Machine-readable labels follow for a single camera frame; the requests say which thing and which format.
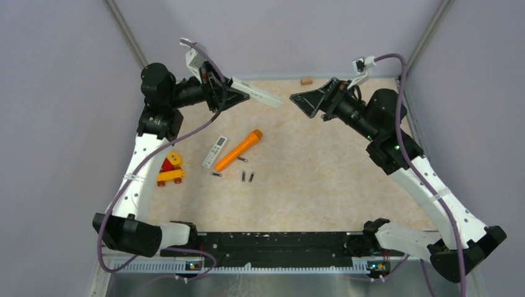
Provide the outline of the long white remote control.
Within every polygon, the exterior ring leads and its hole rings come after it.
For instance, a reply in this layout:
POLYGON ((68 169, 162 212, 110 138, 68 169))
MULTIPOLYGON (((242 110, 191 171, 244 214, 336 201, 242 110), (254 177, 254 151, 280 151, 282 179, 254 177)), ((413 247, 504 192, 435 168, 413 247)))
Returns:
POLYGON ((249 95, 250 99, 256 100, 262 104, 270 106, 272 108, 280 108, 283 101, 277 95, 269 93, 260 88, 254 87, 239 78, 232 77, 231 87, 249 95))

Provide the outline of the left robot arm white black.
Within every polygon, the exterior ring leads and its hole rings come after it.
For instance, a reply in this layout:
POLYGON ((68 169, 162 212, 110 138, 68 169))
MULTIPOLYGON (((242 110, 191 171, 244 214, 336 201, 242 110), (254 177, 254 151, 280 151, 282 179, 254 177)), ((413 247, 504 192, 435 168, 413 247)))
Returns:
POLYGON ((141 72, 144 108, 139 117, 133 154, 116 197, 105 213, 96 213, 92 226, 98 233, 97 245, 115 251, 152 257, 175 246, 184 256, 199 246, 193 224, 170 222, 151 225, 149 204, 157 186, 157 176, 171 148, 184 138, 180 109, 205 102, 219 115, 249 95, 232 88, 232 81, 210 62, 204 61, 190 79, 176 77, 161 63, 152 63, 141 72))

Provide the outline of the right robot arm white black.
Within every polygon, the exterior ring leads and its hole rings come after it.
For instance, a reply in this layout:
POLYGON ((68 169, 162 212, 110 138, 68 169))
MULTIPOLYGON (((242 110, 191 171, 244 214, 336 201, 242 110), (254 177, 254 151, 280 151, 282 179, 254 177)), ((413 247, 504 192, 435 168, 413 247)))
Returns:
POLYGON ((398 94, 388 88, 376 90, 368 101, 360 88, 348 81, 330 79, 322 87, 290 96, 309 118, 323 112, 323 120, 340 119, 369 142, 373 163, 398 183, 436 227, 436 233, 402 226, 379 218, 366 222, 361 236, 352 236, 349 252, 356 257, 395 250, 429 262, 445 279, 462 281, 505 239, 499 226, 476 218, 440 179, 422 148, 396 124, 398 94))

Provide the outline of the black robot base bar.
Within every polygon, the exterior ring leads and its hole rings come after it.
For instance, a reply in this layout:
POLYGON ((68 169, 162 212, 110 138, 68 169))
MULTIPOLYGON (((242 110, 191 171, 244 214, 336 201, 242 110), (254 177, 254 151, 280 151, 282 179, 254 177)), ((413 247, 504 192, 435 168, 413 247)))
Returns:
POLYGON ((199 233, 178 252, 163 249, 162 257, 182 257, 188 249, 211 254, 217 267, 328 268, 350 267, 355 258, 401 256, 367 246, 360 232, 209 232, 199 233))

